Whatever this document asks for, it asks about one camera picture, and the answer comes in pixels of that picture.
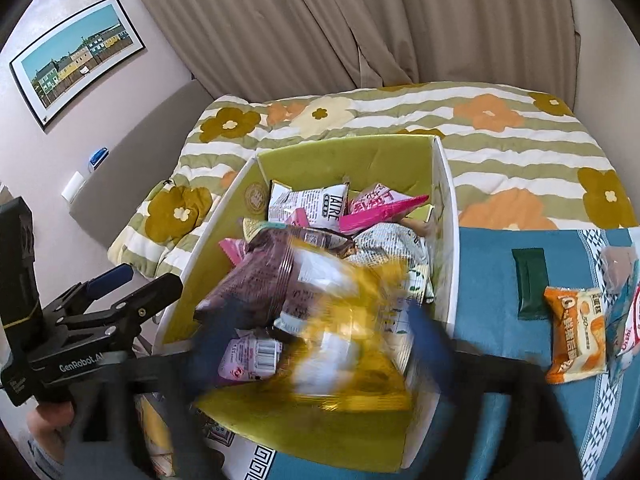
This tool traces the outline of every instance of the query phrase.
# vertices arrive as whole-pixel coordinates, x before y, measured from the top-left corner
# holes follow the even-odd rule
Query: yellow snack bag
[[[331,411],[410,409],[404,377],[380,332],[380,307],[399,290],[406,264],[393,260],[359,267],[311,248],[294,250],[302,266],[305,258],[313,261],[316,256],[324,260],[322,265],[335,266],[334,283],[339,285],[320,296],[300,339],[283,354],[265,389]]]
[[[600,289],[548,286],[545,299],[554,324],[554,355],[547,382],[568,383],[607,371]]]

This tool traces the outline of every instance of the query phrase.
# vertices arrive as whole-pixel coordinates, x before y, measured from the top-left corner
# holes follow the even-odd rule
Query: orange snack package
[[[607,371],[605,319],[599,288],[545,289],[554,324],[550,384],[568,383]]]

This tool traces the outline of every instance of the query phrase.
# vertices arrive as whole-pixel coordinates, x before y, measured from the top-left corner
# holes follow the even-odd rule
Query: hand
[[[65,444],[58,430],[74,420],[71,402],[44,402],[27,415],[27,427],[39,446],[58,463],[65,459]]]

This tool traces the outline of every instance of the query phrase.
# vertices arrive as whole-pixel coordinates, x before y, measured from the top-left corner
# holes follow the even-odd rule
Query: blue sky in picture
[[[74,52],[82,43],[82,38],[88,38],[96,32],[117,24],[118,15],[113,9],[113,5],[98,9],[64,28],[53,38],[50,38],[47,43],[34,50],[22,61],[22,67],[31,80],[38,70],[43,68],[51,59],[57,61],[70,52]]]

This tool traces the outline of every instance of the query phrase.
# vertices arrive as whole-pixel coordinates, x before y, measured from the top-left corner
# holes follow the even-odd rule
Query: striped blanket
[[[250,104],[223,96],[187,136],[109,250],[148,277],[180,274],[221,197],[256,152],[375,134],[442,139],[460,225],[615,229],[638,224],[597,142],[557,97],[505,85],[435,82]]]

